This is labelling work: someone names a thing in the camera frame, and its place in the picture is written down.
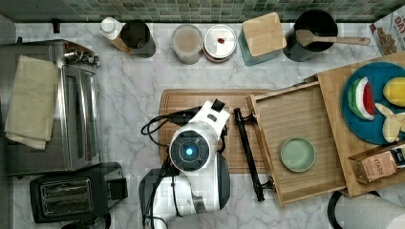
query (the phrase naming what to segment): lemon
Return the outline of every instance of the lemon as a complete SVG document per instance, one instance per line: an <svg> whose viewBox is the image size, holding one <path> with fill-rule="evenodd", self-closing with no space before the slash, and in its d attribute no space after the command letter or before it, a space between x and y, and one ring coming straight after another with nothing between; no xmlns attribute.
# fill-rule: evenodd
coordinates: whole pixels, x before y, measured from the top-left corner
<svg viewBox="0 0 405 229"><path fill-rule="evenodd" d="M383 93L392 104L405 107L405 77L396 77L388 81Z"/></svg>

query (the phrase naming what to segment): black container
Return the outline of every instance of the black container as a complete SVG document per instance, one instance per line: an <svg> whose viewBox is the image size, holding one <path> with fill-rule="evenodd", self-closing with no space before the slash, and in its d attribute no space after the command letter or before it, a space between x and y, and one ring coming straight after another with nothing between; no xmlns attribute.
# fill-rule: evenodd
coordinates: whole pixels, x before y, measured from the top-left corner
<svg viewBox="0 0 405 229"><path fill-rule="evenodd" d="M323 10L308 10L295 21L294 27L286 34L287 46L283 53L289 59L302 62L311 59L315 53L330 48L331 42L313 42L304 47L297 38L296 31L309 30L317 36L337 36L337 24L333 17Z"/></svg>
<svg viewBox="0 0 405 229"><path fill-rule="evenodd" d="M144 58L152 57L156 52L156 45L148 26L141 21L131 21L122 27L122 42L131 50L130 53Z"/></svg>

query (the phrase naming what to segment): oven door handle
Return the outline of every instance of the oven door handle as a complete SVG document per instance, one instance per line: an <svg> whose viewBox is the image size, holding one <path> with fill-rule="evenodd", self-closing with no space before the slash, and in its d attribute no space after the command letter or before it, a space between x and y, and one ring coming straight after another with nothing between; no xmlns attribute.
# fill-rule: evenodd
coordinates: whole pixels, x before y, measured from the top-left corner
<svg viewBox="0 0 405 229"><path fill-rule="evenodd" d="M77 78L77 86L78 86L78 94L79 94L79 102L80 102L80 110L81 110L81 117L83 118L83 126L84 126L84 133L82 135L84 140L84 159L86 161L92 161L92 146L91 146L91 139L90 139L90 121L89 121L89 104L88 104L88 93L86 92L86 74L82 71L79 72L79 76Z"/></svg>

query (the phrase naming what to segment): wooden lid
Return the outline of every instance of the wooden lid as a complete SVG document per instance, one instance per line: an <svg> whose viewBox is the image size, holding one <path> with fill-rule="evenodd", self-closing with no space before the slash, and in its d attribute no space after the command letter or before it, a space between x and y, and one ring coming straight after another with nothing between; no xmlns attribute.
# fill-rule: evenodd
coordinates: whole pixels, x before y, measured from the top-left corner
<svg viewBox="0 0 405 229"><path fill-rule="evenodd" d="M242 24L252 56L281 50L287 45L280 18L276 12L245 21Z"/></svg>

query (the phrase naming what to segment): wooden spoon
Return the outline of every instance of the wooden spoon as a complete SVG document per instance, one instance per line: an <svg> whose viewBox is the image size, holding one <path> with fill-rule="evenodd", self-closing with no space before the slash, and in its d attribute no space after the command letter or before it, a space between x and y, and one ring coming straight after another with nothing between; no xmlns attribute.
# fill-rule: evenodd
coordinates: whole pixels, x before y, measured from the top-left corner
<svg viewBox="0 0 405 229"><path fill-rule="evenodd" d="M298 30L297 39L303 46L307 46L312 42L331 42L340 44L368 46L371 41L369 37L317 36L308 30Z"/></svg>

